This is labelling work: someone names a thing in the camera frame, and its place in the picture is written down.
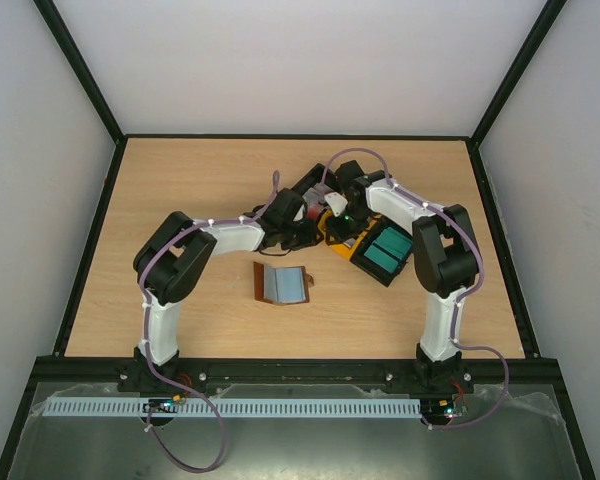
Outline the brown leather card holder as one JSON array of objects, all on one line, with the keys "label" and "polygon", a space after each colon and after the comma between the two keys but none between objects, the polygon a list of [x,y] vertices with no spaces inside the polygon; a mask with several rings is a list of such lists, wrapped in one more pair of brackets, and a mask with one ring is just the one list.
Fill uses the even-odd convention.
[{"label": "brown leather card holder", "polygon": [[304,266],[275,268],[254,262],[254,299],[271,305],[297,305],[310,302],[313,277]]}]

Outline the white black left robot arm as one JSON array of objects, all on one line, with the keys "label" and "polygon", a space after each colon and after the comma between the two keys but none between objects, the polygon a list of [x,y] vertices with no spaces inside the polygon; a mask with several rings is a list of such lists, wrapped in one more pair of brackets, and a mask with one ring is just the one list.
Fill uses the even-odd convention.
[{"label": "white black left robot arm", "polygon": [[133,268],[143,296],[142,336],[121,387],[149,392],[162,378],[174,388],[181,303],[196,287],[214,256],[313,247],[324,240],[308,217],[305,199],[284,188],[251,212],[228,220],[192,219],[171,213],[136,254]]}]

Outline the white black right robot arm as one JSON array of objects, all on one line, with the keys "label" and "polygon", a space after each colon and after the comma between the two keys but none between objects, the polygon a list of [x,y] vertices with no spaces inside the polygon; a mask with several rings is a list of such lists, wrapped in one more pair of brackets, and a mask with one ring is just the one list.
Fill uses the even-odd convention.
[{"label": "white black right robot arm", "polygon": [[465,298],[484,278],[482,256],[467,210],[444,207],[405,190],[386,170],[365,173],[357,161],[335,171],[339,190],[325,197],[331,215],[322,220],[325,241],[344,245],[364,232],[374,215],[412,239],[414,270],[427,292],[425,329],[416,346],[415,375],[430,392],[463,376],[458,332]]}]

